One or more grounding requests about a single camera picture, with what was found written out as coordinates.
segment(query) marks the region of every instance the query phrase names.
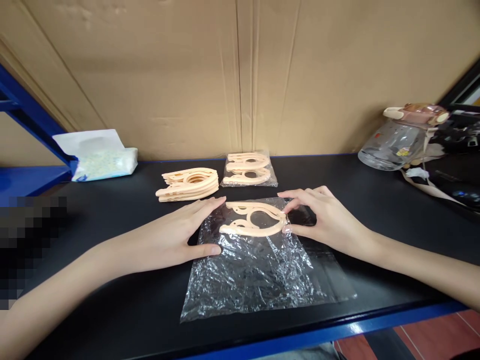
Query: stack of hangers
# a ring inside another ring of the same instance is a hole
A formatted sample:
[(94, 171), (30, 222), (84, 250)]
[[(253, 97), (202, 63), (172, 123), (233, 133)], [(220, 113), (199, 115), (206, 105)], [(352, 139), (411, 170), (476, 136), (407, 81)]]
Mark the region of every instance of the stack of hangers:
[(169, 186), (155, 193), (161, 203), (202, 199), (219, 189), (217, 171), (207, 167), (169, 172), (162, 176)]
[[(262, 184), (270, 179), (270, 170), (266, 168), (270, 164), (270, 159), (258, 152), (244, 152), (228, 154), (228, 164), (225, 168), (234, 175), (224, 177), (224, 184)], [(255, 173), (256, 177), (246, 177), (246, 173)]]

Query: pixelated area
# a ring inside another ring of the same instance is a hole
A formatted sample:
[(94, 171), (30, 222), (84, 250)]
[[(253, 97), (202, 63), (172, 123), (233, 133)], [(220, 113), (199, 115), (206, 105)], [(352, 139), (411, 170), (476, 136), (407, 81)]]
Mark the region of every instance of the pixelated area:
[(0, 207), (0, 310), (18, 299), (66, 219), (63, 196), (11, 197)]

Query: hand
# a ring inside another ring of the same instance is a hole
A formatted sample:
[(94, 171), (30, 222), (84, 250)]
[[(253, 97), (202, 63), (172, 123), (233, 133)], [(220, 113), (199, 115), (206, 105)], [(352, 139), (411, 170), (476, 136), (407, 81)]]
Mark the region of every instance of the hand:
[(377, 254), (373, 231), (358, 221), (326, 186), (312, 190), (279, 192), (281, 198), (293, 198), (283, 211), (288, 214), (300, 205), (310, 207), (316, 215), (315, 226), (289, 224), (284, 233), (311, 238), (354, 258), (371, 262)]
[(189, 246), (189, 238), (226, 197), (197, 200), (104, 243), (122, 262), (121, 274), (168, 268), (222, 252), (216, 244)]

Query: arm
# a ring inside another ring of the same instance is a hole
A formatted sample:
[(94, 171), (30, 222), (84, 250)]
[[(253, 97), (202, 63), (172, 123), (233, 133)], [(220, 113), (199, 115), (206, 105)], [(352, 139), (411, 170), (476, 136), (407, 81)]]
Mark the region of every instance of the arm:
[(224, 201), (225, 197), (198, 200), (102, 242), (22, 296), (0, 323), (0, 360), (26, 357), (91, 292), (110, 280), (219, 255), (218, 245), (187, 242)]
[(283, 231), (314, 239), (354, 258), (417, 279), (480, 311), (480, 266), (422, 250), (373, 232), (361, 224), (326, 186), (278, 193), (293, 198), (284, 211), (309, 206), (315, 226)]

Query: water bottle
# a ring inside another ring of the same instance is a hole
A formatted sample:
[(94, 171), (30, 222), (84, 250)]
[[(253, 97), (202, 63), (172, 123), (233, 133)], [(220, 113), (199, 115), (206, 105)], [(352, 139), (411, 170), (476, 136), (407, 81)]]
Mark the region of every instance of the water bottle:
[(408, 164), (424, 149), (427, 136), (445, 122), (449, 113), (434, 104), (415, 103), (404, 107), (388, 107), (388, 118), (358, 153), (360, 161), (372, 168), (394, 171)]

